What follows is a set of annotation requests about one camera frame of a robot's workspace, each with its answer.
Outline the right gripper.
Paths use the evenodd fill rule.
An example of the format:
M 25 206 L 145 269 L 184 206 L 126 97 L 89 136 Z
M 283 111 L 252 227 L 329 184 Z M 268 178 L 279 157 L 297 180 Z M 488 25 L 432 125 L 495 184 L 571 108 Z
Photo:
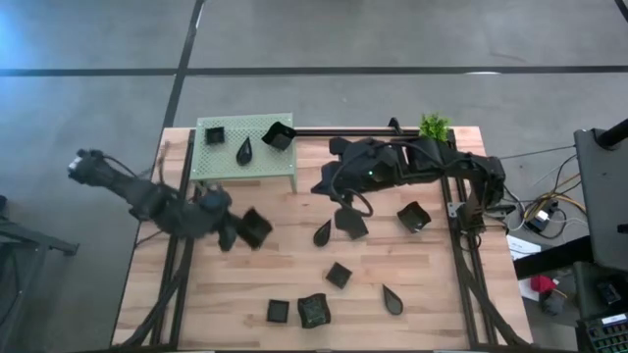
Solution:
M 356 193 L 400 185 L 398 154 L 388 141 L 367 137 L 351 142 L 339 137 L 331 140 L 331 150 L 339 159 L 321 173 L 311 193 L 349 204 Z

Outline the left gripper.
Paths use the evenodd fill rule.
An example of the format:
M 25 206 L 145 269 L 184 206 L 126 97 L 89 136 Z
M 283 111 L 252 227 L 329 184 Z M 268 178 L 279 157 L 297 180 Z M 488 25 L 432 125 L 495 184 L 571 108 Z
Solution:
M 224 188 L 208 188 L 197 204 L 211 224 L 210 232 L 219 234 L 218 244 L 223 252 L 230 251 L 237 237 L 239 218 L 230 212 L 233 200 Z

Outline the black teardrop mini plate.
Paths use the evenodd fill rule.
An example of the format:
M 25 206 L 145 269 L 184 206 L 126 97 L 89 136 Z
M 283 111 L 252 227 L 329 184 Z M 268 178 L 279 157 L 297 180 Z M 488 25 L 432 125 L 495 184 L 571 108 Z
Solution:
M 313 235 L 313 243 L 317 247 L 324 247 L 331 238 L 332 220 L 327 220 Z
M 252 161 L 253 152 L 250 137 L 247 136 L 238 148 L 235 160 L 239 166 L 246 166 Z
M 403 313 L 403 302 L 401 299 L 386 285 L 382 285 L 383 300 L 387 311 L 394 316 L 401 315 Z

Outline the green perforated metal shelf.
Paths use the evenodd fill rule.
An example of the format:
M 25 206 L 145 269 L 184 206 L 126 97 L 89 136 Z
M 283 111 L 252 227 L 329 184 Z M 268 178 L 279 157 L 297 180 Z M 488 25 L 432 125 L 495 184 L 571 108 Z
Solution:
M 293 127 L 292 113 L 259 114 L 199 118 L 195 124 L 195 141 L 191 159 L 190 179 L 194 181 L 288 177 L 296 192 L 296 147 L 281 151 L 267 145 L 263 135 L 273 123 Z M 222 127 L 225 141 L 205 142 L 205 130 Z M 249 139 L 252 160 L 245 166 L 236 162 L 236 152 Z

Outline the small potted green plant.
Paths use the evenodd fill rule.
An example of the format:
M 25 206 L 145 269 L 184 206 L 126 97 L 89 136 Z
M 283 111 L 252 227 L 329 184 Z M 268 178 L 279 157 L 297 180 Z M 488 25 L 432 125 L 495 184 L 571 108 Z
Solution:
M 437 141 L 446 142 L 449 119 L 439 113 L 423 114 L 419 125 L 420 134 Z

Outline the black metal stand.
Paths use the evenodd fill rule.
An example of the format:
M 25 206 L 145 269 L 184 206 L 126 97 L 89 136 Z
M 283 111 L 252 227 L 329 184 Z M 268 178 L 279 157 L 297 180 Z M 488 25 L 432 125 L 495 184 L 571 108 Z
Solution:
M 8 199 L 0 195 L 0 353 L 6 353 L 21 319 L 27 292 L 50 250 L 74 256 L 77 243 L 10 221 Z

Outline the white paper sheet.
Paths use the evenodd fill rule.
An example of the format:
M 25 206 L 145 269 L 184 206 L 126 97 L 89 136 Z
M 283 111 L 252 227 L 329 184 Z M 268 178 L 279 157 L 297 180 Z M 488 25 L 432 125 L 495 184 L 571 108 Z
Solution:
M 513 261 L 537 254 L 542 251 L 542 246 L 535 244 L 512 235 L 506 237 L 508 249 Z

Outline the small power supply box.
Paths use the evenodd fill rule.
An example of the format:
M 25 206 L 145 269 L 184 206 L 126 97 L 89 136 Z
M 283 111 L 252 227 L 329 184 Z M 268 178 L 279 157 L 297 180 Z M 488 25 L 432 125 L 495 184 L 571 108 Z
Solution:
M 543 232 L 555 214 L 554 208 L 541 209 L 526 217 L 524 227 L 532 232 Z

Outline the red cloth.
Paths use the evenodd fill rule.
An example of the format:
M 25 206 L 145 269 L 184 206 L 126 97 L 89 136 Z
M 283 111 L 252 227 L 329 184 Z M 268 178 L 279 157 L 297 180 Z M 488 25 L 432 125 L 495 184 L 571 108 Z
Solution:
M 530 287 L 537 293 L 546 293 L 557 289 L 557 284 L 550 277 L 538 275 L 530 278 Z

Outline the dark grey cloth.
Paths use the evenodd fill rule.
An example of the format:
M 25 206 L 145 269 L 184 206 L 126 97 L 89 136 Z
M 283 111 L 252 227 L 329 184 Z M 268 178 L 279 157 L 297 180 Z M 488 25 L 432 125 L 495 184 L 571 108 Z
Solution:
M 557 316 L 563 312 L 566 297 L 558 291 L 547 291 L 540 295 L 541 311 L 549 316 Z

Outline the dark grey box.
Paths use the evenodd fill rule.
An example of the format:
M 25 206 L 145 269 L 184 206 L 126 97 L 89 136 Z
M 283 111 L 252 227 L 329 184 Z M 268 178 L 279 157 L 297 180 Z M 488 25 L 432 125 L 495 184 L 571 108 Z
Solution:
M 576 303 L 581 319 L 611 316 L 628 312 L 628 273 L 598 266 L 597 264 L 576 262 L 573 265 L 576 286 Z M 618 293 L 619 299 L 609 302 L 599 289 L 601 284 L 609 284 Z

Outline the grey flat panel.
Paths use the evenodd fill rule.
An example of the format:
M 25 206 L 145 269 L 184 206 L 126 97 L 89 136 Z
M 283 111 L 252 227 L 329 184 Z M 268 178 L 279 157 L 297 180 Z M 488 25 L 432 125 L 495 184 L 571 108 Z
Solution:
M 628 272 L 628 138 L 606 150 L 595 141 L 596 129 L 574 132 L 593 256 Z

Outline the black pole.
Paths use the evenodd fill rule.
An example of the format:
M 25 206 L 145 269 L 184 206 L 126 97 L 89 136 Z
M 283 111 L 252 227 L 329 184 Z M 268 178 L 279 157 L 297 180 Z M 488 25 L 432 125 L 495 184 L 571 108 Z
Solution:
M 628 138 L 628 118 L 607 130 L 595 130 L 597 145 L 606 150 L 616 149 L 626 138 Z

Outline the parts organizer box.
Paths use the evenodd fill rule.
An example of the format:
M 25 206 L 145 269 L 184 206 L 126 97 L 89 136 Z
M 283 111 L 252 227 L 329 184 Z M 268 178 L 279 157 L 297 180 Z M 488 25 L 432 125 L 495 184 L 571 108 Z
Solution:
M 588 353 L 628 353 L 628 312 L 579 320 L 577 329 Z

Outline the black aluminium table frame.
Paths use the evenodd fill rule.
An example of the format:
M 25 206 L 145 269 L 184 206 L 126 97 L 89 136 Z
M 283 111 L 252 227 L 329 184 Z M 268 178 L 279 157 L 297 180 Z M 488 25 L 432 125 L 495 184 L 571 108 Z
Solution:
M 296 192 L 283 178 L 227 183 L 236 213 L 255 208 L 273 226 L 258 250 L 237 242 L 224 253 L 213 236 L 183 243 L 142 225 L 112 344 L 123 343 L 144 321 L 175 268 L 183 271 L 181 288 L 146 340 L 166 351 L 465 350 L 495 340 L 488 317 L 460 289 L 456 273 L 461 248 L 448 228 L 447 205 L 460 199 L 467 183 L 373 193 L 375 214 L 365 237 L 334 231 L 328 245 L 314 245 L 314 232 L 336 209 L 310 192 L 331 158 L 331 135 L 325 127 L 301 130 L 294 142 Z M 432 219 L 417 233 L 396 215 L 413 201 Z M 344 289 L 326 280 L 335 262 L 352 271 Z M 383 284 L 403 302 L 401 315 L 385 308 Z M 332 320 L 302 328 L 297 299 L 315 293 L 327 295 Z M 289 302 L 285 324 L 266 321 L 270 299 Z

